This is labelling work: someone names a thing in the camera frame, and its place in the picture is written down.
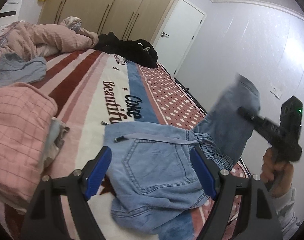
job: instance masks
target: white door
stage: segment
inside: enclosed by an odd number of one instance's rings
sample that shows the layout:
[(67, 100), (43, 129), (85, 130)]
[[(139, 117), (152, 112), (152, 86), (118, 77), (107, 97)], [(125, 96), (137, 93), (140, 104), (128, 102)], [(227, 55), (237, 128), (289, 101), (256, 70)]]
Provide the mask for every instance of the white door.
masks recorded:
[(155, 50), (159, 56), (158, 61), (171, 75), (174, 75), (182, 63), (203, 17), (204, 13), (184, 0), (178, 0), (169, 20), (161, 30)]

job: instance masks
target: wall outlet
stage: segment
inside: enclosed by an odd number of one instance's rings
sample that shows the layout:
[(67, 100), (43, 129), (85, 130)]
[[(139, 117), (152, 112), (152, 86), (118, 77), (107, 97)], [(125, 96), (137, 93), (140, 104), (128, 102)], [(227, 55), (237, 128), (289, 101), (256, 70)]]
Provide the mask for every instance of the wall outlet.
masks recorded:
[(278, 88), (275, 87), (275, 86), (272, 86), (270, 92), (271, 92), (272, 94), (274, 94), (275, 97), (276, 97), (277, 99), (280, 99), (281, 96), (282, 96), (282, 90), (281, 90), (281, 89), (278, 89)]

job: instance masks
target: person's arm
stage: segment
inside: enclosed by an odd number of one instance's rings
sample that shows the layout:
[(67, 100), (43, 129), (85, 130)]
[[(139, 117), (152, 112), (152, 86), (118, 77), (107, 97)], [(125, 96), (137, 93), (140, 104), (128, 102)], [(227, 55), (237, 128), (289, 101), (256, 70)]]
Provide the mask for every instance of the person's arm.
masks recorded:
[(295, 202), (296, 189), (291, 187), (294, 168), (290, 163), (273, 164), (272, 150), (267, 149), (263, 156), (261, 179), (264, 183), (274, 180), (274, 171), (284, 171), (282, 181), (272, 192), (273, 205), (282, 228), (283, 240), (289, 240), (301, 225), (300, 220), (295, 216), (293, 205)]

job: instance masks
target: human hand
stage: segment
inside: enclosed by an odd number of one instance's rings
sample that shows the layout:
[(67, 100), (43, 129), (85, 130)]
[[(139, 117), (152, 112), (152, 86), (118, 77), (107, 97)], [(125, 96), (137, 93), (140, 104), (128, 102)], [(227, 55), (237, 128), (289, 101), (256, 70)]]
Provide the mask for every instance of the human hand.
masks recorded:
[(286, 162), (280, 162), (273, 164), (272, 160), (272, 150), (267, 149), (265, 155), (263, 156), (262, 173), (260, 175), (264, 183), (274, 180), (274, 171), (283, 171), (283, 177), (279, 185), (276, 185), (272, 192), (272, 197), (281, 197), (286, 194), (291, 188), (291, 182), (293, 178), (294, 168), (293, 165)]

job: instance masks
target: silver screw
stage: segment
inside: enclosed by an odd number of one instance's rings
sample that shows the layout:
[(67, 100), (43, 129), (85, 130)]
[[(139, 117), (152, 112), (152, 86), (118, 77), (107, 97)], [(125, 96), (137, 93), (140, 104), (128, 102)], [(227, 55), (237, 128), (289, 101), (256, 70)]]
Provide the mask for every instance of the silver screw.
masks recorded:
[(260, 180), (260, 176), (258, 174), (254, 174), (253, 176), (253, 179), (256, 180), (256, 181), (259, 181)]
[(50, 176), (45, 175), (42, 177), (42, 181), (49, 181), (50, 180)]
[(82, 174), (82, 170), (74, 170), (73, 175), (74, 176), (80, 176)]
[(229, 175), (229, 171), (226, 170), (226, 169), (220, 170), (220, 173), (221, 173), (223, 176), (228, 176), (228, 175)]

